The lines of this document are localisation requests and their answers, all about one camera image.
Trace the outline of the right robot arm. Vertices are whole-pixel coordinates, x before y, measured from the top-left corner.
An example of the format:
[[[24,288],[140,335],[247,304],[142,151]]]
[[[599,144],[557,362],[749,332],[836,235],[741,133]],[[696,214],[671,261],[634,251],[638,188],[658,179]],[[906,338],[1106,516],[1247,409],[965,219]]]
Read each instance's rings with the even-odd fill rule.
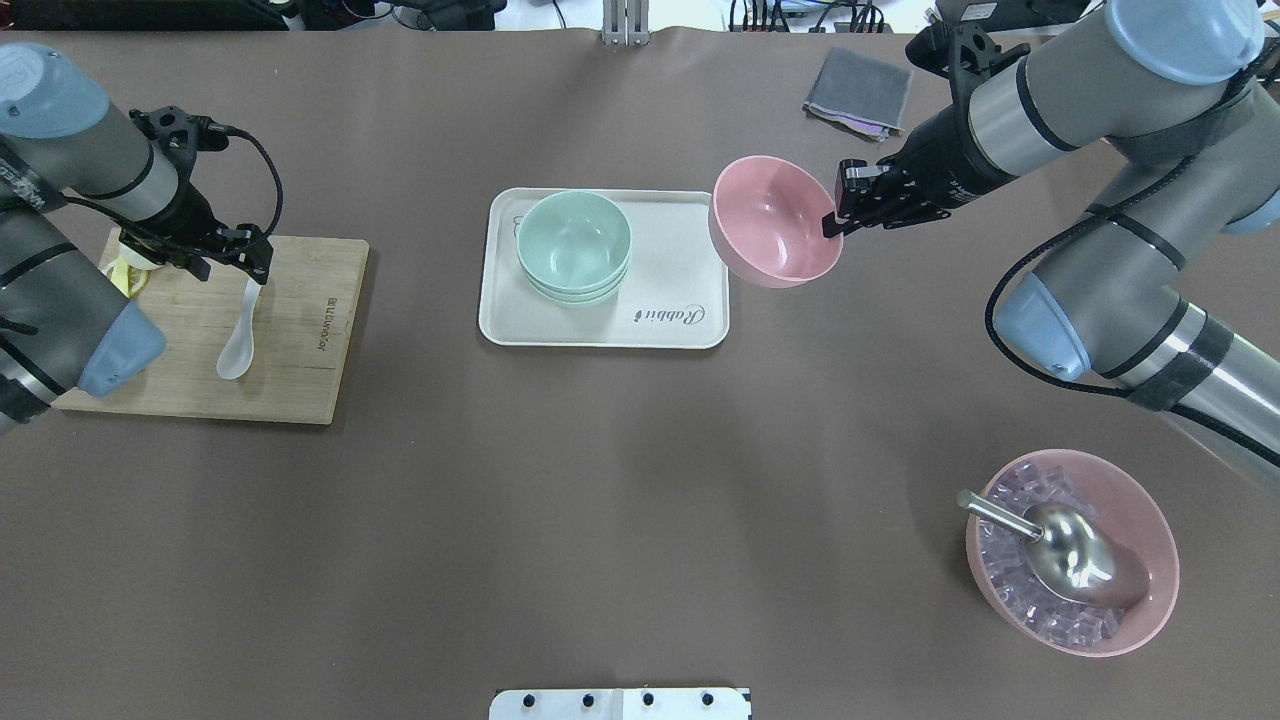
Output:
[[[1123,172],[997,283],[986,327],[1024,372],[1171,413],[1277,465],[1277,361],[1172,281],[1219,234],[1277,219],[1277,101],[1253,1],[1106,1],[1038,49],[943,18],[910,61],[952,101],[876,164],[846,160],[823,232],[945,219],[1103,140]]]

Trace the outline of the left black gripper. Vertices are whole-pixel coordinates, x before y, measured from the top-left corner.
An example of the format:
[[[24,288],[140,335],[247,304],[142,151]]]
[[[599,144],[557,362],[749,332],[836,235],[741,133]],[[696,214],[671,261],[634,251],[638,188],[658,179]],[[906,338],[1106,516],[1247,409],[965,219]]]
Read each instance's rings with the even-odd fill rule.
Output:
[[[210,261],[242,270],[252,282],[265,286],[270,277],[274,247],[270,236],[275,222],[265,229],[252,223],[229,227],[218,220],[206,197],[191,182],[200,152],[227,150],[230,138],[253,145],[275,173],[275,163],[251,133],[210,117],[191,115],[177,106],[154,111],[132,109],[128,117],[159,155],[177,170],[175,197],[152,219],[131,223],[138,241],[161,254],[165,264],[188,272],[198,281],[210,275]]]

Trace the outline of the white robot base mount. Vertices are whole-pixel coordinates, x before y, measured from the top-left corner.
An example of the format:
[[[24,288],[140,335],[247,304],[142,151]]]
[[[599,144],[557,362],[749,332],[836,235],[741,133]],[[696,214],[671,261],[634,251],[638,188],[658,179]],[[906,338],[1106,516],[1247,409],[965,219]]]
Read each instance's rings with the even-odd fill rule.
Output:
[[[489,719],[751,719],[750,691],[732,687],[508,689]]]

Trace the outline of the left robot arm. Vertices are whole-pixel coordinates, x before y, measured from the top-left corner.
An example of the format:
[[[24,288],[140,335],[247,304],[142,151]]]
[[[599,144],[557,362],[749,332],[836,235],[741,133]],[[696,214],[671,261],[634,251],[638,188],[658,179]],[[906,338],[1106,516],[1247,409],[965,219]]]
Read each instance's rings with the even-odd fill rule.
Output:
[[[271,229],[228,225],[192,184],[201,152],[244,132],[174,106],[120,110],[68,55],[1,51],[1,413],[10,430],[70,389],[101,397],[160,356],[163,332],[50,215],[102,213],[142,259],[206,281],[212,263],[265,284]]]

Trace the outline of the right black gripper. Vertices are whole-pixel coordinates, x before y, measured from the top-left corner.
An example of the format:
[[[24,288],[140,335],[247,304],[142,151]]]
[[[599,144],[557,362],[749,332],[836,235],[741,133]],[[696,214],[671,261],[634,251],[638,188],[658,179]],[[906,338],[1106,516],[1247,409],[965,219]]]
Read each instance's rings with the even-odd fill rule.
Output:
[[[937,222],[1014,182],[1012,174],[980,151],[968,111],[982,85],[1029,53],[1029,44],[1004,51],[975,22],[940,22],[920,31],[908,44],[906,58],[946,78],[952,102],[913,129],[899,152],[877,164],[841,161],[836,214],[822,218],[823,236],[833,240],[861,228]]]

